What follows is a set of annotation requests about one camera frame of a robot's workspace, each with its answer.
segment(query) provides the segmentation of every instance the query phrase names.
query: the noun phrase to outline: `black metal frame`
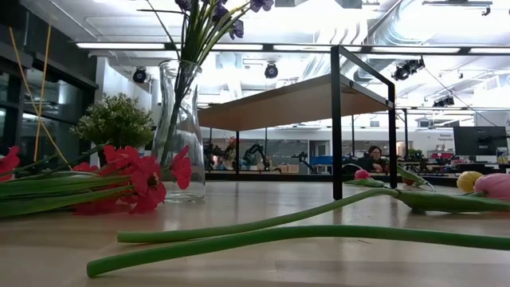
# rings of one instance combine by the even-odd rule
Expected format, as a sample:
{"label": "black metal frame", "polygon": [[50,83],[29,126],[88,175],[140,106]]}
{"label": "black metal frame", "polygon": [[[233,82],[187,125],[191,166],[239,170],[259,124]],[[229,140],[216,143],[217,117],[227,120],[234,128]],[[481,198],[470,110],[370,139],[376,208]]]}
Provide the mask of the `black metal frame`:
{"label": "black metal frame", "polygon": [[359,66],[361,69],[369,72],[374,78],[378,79],[388,87],[388,100],[387,105],[390,107],[388,111],[389,128],[388,133],[390,136],[390,186],[397,187],[397,128],[396,128],[396,113],[395,113],[395,85],[389,79],[378,73],[375,69],[366,64],[363,60],[359,59],[353,53],[349,52],[341,45],[336,45],[331,48],[331,121],[333,132],[333,198],[338,200],[343,198],[343,184],[342,184],[342,124],[341,124],[341,100],[342,85],[340,84],[340,57],[346,57],[349,61]]}
{"label": "black metal frame", "polygon": [[[342,47],[341,45],[336,45],[331,47],[331,120],[332,120],[332,139],[333,139],[333,169],[332,175],[265,175],[262,173],[253,174],[244,174],[240,173],[240,164],[239,164],[239,132],[236,132],[236,164],[235,171],[231,173],[212,173],[209,172],[206,174],[207,180],[254,180],[254,181],[312,181],[312,182],[333,182],[333,198],[341,199],[343,197],[343,188],[342,182],[346,179],[351,179],[352,175],[342,175],[342,124],[341,124],[341,93],[342,93],[342,85],[341,85],[341,73],[340,73],[340,56],[346,57],[349,61],[352,61],[354,64],[358,65],[361,69],[369,72],[374,78],[380,80],[382,83],[387,85],[388,87],[388,100],[386,100],[386,105],[390,107],[388,111],[388,119],[389,119],[389,146],[390,146],[390,185],[391,187],[397,186],[397,134],[396,134],[396,112],[395,112],[395,87],[392,81],[386,79],[383,75],[375,71],[368,64],[357,58],[353,53],[349,52],[347,49]],[[355,87],[356,83],[354,81],[349,81],[348,84],[351,87]],[[352,141],[353,147],[352,151],[355,152],[354,147],[354,117],[351,118],[352,121]],[[267,151],[267,128],[265,129],[265,146]]]}

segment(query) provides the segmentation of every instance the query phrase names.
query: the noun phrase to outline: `computer monitor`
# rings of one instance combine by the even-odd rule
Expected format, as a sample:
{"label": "computer monitor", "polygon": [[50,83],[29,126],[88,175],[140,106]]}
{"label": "computer monitor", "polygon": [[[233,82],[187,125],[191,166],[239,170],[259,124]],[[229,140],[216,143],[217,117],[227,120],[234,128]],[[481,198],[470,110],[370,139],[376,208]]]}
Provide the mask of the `computer monitor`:
{"label": "computer monitor", "polygon": [[504,127],[453,127],[456,155],[496,155],[499,147],[506,147]]}

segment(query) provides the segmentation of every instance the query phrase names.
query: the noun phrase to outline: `wooden shelf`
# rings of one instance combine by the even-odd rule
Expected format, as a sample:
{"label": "wooden shelf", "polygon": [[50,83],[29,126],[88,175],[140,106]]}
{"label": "wooden shelf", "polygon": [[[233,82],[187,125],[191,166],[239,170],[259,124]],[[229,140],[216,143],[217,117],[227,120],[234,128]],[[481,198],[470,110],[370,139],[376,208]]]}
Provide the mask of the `wooden shelf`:
{"label": "wooden shelf", "polygon": [[[375,92],[341,77],[342,116],[386,111],[393,104]],[[201,126],[229,131],[297,124],[332,117],[331,74],[261,92],[198,112]]]}

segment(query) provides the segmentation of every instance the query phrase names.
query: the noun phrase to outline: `wooden tabletop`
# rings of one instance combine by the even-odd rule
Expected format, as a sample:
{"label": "wooden tabletop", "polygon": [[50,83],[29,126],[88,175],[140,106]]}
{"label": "wooden tabletop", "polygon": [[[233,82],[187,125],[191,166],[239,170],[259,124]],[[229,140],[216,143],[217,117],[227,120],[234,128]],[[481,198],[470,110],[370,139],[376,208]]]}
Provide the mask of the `wooden tabletop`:
{"label": "wooden tabletop", "polygon": [[[354,194],[364,188],[346,190]],[[224,226],[332,200],[330,183],[207,183],[207,192],[204,202],[166,204],[151,214],[60,213],[3,220],[0,286],[510,286],[510,252],[362,238],[272,242],[86,277],[90,260],[147,248],[116,243],[117,230]],[[398,226],[510,236],[509,223],[509,214],[415,215],[395,199],[378,197],[291,225]]]}
{"label": "wooden tabletop", "polygon": [[[205,108],[198,112],[202,127],[248,131],[332,117],[331,74]],[[386,111],[393,104],[368,88],[341,76],[341,114]]]}

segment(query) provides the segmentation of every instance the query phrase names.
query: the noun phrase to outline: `purple flower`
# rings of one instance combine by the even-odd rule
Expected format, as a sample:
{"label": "purple flower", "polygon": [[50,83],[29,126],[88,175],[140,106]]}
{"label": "purple flower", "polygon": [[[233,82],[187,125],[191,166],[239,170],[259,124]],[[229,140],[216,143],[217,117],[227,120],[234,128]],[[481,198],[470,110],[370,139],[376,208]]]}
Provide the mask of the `purple flower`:
{"label": "purple flower", "polygon": [[182,10],[191,10],[191,0],[175,0],[175,4]]}
{"label": "purple flower", "polygon": [[228,13],[229,13],[229,11],[224,6],[221,6],[221,5],[220,6],[216,6],[214,8],[213,22],[219,23],[223,19],[223,17],[225,17],[225,15],[227,15]]}
{"label": "purple flower", "polygon": [[233,23],[233,29],[229,32],[232,40],[235,37],[242,38],[245,35],[245,25],[241,20],[236,20]]}
{"label": "purple flower", "polygon": [[250,0],[249,4],[251,5],[251,9],[253,12],[258,12],[261,8],[264,11],[271,10],[271,6],[274,4],[273,0]]}

